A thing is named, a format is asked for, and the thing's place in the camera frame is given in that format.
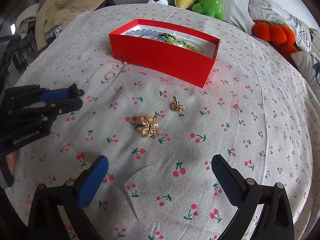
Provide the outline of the black hair claw clip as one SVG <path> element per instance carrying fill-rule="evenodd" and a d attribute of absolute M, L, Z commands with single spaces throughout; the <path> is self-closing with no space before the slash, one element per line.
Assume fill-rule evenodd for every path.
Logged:
<path fill-rule="evenodd" d="M 79 98 L 84 96 L 84 90 L 79 89 L 76 83 L 73 83 L 71 86 L 68 87 L 68 94 L 69 98 Z"/>

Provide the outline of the red jewelry box white insert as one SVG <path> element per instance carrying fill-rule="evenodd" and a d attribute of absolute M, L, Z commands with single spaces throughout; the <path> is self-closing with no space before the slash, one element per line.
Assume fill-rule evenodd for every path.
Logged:
<path fill-rule="evenodd" d="M 136 19 L 109 34 L 112 55 L 203 88 L 220 39 L 173 23 Z"/>

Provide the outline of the large gold knot earring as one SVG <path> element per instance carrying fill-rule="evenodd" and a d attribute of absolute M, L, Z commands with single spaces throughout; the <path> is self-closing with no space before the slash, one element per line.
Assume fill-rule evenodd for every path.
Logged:
<path fill-rule="evenodd" d="M 139 117 L 137 129 L 139 130 L 140 136 L 143 138 L 160 136 L 159 123 L 156 115 L 141 115 Z"/>

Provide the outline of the beige quilted blanket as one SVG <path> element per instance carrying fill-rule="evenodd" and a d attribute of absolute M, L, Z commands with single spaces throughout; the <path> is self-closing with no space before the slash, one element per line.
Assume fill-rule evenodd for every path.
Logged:
<path fill-rule="evenodd" d="M 56 27 L 65 29 L 83 12 L 97 9 L 106 0 L 46 0 L 42 5 L 35 3 L 17 17 L 15 26 L 21 38 L 28 33 L 28 24 L 35 22 L 37 49 L 47 46 L 46 35 Z"/>

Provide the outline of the cherry print bed sheet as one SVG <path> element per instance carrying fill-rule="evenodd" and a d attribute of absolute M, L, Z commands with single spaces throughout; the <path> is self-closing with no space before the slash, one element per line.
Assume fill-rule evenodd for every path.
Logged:
<path fill-rule="evenodd" d="M 137 18 L 221 40 L 203 88 L 112 57 L 109 33 Z M 83 107 L 19 151 L 6 194 L 24 222 L 37 185 L 61 185 L 97 155 L 110 168 L 86 213 L 104 239 L 219 237 L 236 208 L 211 171 L 215 154 L 259 184 L 284 184 L 295 239 L 319 219 L 319 102 L 269 44 L 191 11 L 116 5 L 78 16 L 18 80 L 50 89 L 72 83 L 85 92 Z M 171 109 L 173 96 L 184 111 Z M 160 136 L 140 136 L 141 115 L 157 116 Z"/>

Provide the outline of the small gold earring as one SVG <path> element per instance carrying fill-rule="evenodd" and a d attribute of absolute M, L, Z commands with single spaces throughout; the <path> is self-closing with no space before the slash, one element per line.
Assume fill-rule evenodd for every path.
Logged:
<path fill-rule="evenodd" d="M 173 103 L 171 104 L 171 109 L 175 112 L 182 112 L 184 111 L 183 109 L 183 105 L 180 104 L 177 99 L 176 99 L 176 96 L 173 96 L 172 97 L 172 100 L 173 100 Z"/>

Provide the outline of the deer print white pillow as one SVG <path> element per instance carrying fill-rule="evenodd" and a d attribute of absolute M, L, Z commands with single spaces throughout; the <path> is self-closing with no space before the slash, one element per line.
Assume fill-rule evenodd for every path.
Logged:
<path fill-rule="evenodd" d="M 319 60 L 305 51 L 292 53 L 291 58 L 319 101 Z"/>

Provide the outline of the orange pumpkin plush cushion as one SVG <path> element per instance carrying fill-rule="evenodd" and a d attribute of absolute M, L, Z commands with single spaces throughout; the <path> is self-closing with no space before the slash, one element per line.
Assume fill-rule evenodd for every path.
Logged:
<path fill-rule="evenodd" d="M 287 25 L 266 21 L 254 21 L 253 35 L 267 41 L 288 62 L 294 63 L 291 55 L 298 52 L 295 46 L 296 35 Z"/>

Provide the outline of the green christmas tree plush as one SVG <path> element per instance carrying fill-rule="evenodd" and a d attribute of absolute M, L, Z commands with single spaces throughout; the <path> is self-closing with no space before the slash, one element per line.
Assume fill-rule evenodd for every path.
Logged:
<path fill-rule="evenodd" d="M 225 19 L 221 0 L 196 0 L 196 3 L 192 6 L 192 11 L 219 20 Z"/>

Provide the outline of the grey patterned pillow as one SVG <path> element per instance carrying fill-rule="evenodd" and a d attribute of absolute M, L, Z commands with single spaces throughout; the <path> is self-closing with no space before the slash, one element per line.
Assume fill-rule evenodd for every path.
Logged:
<path fill-rule="evenodd" d="M 309 26 L 272 0 L 249 0 L 248 12 L 252 20 L 286 24 L 295 33 L 297 47 L 311 51 L 311 33 Z"/>

